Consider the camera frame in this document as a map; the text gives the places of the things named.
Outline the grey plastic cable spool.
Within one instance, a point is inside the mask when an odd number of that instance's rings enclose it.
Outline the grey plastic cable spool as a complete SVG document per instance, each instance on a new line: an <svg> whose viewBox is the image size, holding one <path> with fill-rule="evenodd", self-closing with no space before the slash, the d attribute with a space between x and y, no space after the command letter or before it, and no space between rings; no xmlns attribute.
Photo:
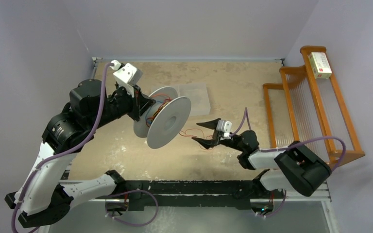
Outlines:
<svg viewBox="0 0 373 233"><path fill-rule="evenodd" d="M149 95L156 103L133 124L134 133L146 138L147 145L158 149L169 143L184 127L190 111L191 101L179 96L170 86L161 87Z"/></svg>

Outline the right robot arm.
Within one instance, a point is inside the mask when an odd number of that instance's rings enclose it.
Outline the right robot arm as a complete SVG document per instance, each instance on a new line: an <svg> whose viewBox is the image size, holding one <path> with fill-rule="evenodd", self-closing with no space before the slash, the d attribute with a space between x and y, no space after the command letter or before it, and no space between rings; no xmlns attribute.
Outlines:
<svg viewBox="0 0 373 233"><path fill-rule="evenodd" d="M217 118L200 122L199 126L213 129L211 139L193 137L203 148L223 145L240 151L239 164L248 170L260 170L251 189L261 198L274 190L295 190L310 197L332 174L331 167L309 149L304 142L294 141L287 147L261 149L253 130L232 133L231 122Z"/></svg>

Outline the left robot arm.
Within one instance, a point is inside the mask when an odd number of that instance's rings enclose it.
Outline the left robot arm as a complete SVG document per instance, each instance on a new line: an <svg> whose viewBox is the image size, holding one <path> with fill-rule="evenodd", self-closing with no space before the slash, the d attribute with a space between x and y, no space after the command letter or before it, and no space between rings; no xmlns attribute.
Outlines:
<svg viewBox="0 0 373 233"><path fill-rule="evenodd" d="M98 197L118 199L142 194L139 190L131 190L115 170L78 185L60 184L67 166L93 139L98 128L125 115L139 121L155 103L138 86L134 87L134 94L120 86L111 95L105 90L103 81L82 81L70 91L70 100L62 112L47 124L26 182L17 192L5 196L5 202L14 211L13 229L20 224L34 232L41 226L58 222L77 205Z"/></svg>

